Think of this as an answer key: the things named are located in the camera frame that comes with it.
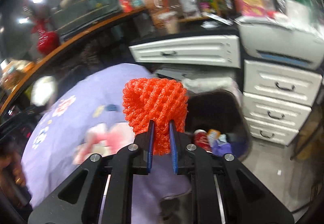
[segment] packaged snack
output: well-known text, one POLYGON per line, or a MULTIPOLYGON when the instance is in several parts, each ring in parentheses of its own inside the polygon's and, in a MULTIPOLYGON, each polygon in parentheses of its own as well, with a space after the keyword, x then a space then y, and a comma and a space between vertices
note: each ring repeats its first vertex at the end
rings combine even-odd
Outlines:
POLYGON ((214 140, 217 140, 221 135, 221 132, 218 130, 210 129, 207 133, 207 140, 210 146, 213 146, 214 140))
POLYGON ((133 11, 130 0, 119 0, 119 3, 124 12, 127 13, 133 11))

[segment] blue gripper pad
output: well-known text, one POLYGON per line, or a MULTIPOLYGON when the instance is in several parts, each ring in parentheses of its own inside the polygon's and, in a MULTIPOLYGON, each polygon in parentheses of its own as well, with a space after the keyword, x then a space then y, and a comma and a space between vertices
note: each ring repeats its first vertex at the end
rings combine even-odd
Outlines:
POLYGON ((178 151, 177 151, 176 142, 174 139, 174 132, 171 123, 169 123, 169 138, 170 138, 173 172, 177 174, 178 173, 178 151))
POLYGON ((147 132, 147 134, 150 136, 150 142, 149 142, 149 147, 147 152, 147 171, 149 173, 151 172, 152 160, 153 160, 154 128, 155 128, 155 124, 153 123, 151 130, 147 132))

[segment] drawer handle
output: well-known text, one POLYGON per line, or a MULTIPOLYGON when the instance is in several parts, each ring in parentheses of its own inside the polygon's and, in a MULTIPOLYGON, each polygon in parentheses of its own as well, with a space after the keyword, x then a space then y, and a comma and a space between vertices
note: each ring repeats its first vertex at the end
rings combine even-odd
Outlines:
POLYGON ((172 51, 171 53, 161 52, 160 54, 161 56, 168 57, 168 56, 176 56, 178 53, 176 51, 172 51))
POLYGON ((275 85, 277 86, 278 89, 281 89, 281 90, 293 91, 295 89, 295 85, 291 85, 291 89, 280 87, 278 82, 276 82, 275 85))
POLYGON ((262 137, 264 137, 264 138, 269 138, 269 139, 271 139, 271 138, 274 137, 274 133, 273 133, 271 136, 263 135, 263 134, 262 134, 262 130, 260 130, 260 135, 261 135, 262 137))
POLYGON ((277 119, 277 120, 282 120, 285 117, 284 114, 282 114, 281 117, 272 116, 270 111, 268 111, 268 116, 272 119, 277 119))

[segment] white floor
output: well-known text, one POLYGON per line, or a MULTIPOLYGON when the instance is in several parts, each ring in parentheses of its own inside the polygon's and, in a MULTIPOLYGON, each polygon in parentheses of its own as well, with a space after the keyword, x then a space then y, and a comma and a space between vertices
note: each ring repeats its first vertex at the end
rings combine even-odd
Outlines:
MULTIPOLYGON (((291 161, 292 147, 254 139, 250 155, 243 164, 290 210, 310 201, 321 163, 314 160, 291 161)), ((294 215, 297 221, 305 212, 294 215)))

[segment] red can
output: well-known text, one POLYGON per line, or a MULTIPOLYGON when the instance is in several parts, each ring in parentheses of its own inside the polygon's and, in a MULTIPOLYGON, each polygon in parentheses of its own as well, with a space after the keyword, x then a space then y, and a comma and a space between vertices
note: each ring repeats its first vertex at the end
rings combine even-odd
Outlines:
POLYGON ((128 13, 133 11, 133 7, 131 5, 130 0, 119 0, 119 3, 124 12, 128 13))
POLYGON ((211 148, 210 148, 210 145, 207 140, 207 132, 206 131, 195 130, 194 136, 195 136, 195 138, 194 138, 195 145, 203 148, 206 151, 211 152, 211 148))

